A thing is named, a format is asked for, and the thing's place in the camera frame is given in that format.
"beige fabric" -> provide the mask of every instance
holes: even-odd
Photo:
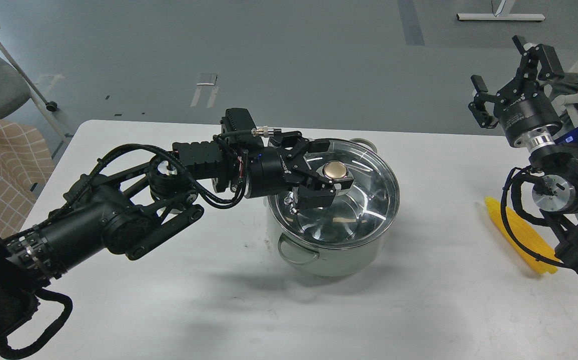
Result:
[[[46,183],[54,168],[37,129],[0,120],[0,237],[21,230],[35,203],[31,186]]]

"pot lid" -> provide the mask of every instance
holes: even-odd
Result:
[[[357,143],[329,139],[327,152],[307,153],[309,166],[328,178],[353,177],[330,207],[292,210],[293,192],[269,196],[280,226],[299,242],[319,248],[361,246],[377,239],[393,222],[399,187],[393,171],[378,155]]]

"gray floor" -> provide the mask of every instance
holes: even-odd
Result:
[[[501,135],[467,110],[469,76],[506,84],[519,63],[515,34],[554,46],[568,69],[578,59],[578,1],[516,3],[513,12],[544,14],[542,23],[456,20],[491,6],[0,0],[0,40],[58,102],[70,133],[88,119],[216,124],[224,109],[246,107],[258,125]],[[218,74],[213,107],[210,88],[191,107],[199,73]],[[9,119],[58,146],[31,103]]]

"yellow corn toy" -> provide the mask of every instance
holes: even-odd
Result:
[[[531,269],[536,271],[539,274],[544,274],[545,272],[549,272],[553,274],[554,272],[558,271],[553,265],[545,264],[541,261],[536,261],[531,255],[524,252],[521,248],[519,248],[515,242],[511,239],[509,234],[507,234],[504,225],[502,224],[502,216],[500,214],[500,202],[495,200],[494,198],[487,196],[485,198],[485,204],[487,205],[487,210],[489,213],[489,217],[495,224],[495,226],[500,230],[502,235],[506,238],[506,240],[513,246],[515,251],[522,257],[522,259],[529,264]],[[520,243],[524,244],[527,248],[543,255],[546,258],[552,259],[557,261],[553,248],[547,244],[542,237],[526,222],[522,219],[518,214],[515,213],[514,210],[510,209],[509,207],[506,208],[506,216],[509,219],[509,226],[511,226],[511,230],[515,235],[516,239],[520,241]]]

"lid rim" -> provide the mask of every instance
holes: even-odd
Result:
[[[345,139],[337,139],[337,138],[328,138],[328,140],[350,144],[353,148],[358,148],[360,150],[367,151],[367,152],[371,153],[373,155],[373,157],[375,158],[375,160],[378,161],[378,164],[381,167],[383,167],[383,170],[385,170],[386,173],[391,174],[389,182],[392,181],[392,184],[393,184],[392,189],[394,191],[395,201],[394,201],[394,204],[389,207],[389,209],[387,210],[387,213],[392,211],[392,214],[389,217],[387,217],[385,219],[385,221],[380,223],[380,225],[378,225],[374,231],[371,231],[369,234],[364,235],[362,238],[356,239],[355,241],[352,241],[350,243],[335,244],[335,243],[326,243],[325,241],[318,241],[316,239],[313,239],[314,241],[309,241],[308,239],[304,239],[301,236],[302,234],[296,234],[295,231],[288,228],[287,224],[284,221],[281,221],[282,214],[280,212],[279,194],[268,196],[270,210],[271,210],[271,213],[273,214],[273,217],[275,218],[276,223],[282,228],[282,230],[287,235],[289,235],[292,240],[295,240],[297,243],[299,243],[301,245],[305,245],[307,247],[312,247],[312,248],[317,248],[317,249],[328,249],[328,250],[346,250],[346,249],[359,248],[360,246],[364,246],[364,245],[372,242],[373,240],[381,237],[381,235],[383,235],[388,230],[388,228],[391,227],[391,224],[393,224],[393,222],[396,218],[396,215],[398,214],[399,203],[400,203],[398,180],[397,180],[395,174],[393,173],[393,170],[391,170],[391,167],[387,164],[387,162],[385,162],[381,157],[379,157],[377,155],[377,153],[375,153],[371,150],[368,150],[364,146],[360,146],[353,141],[348,141]]]

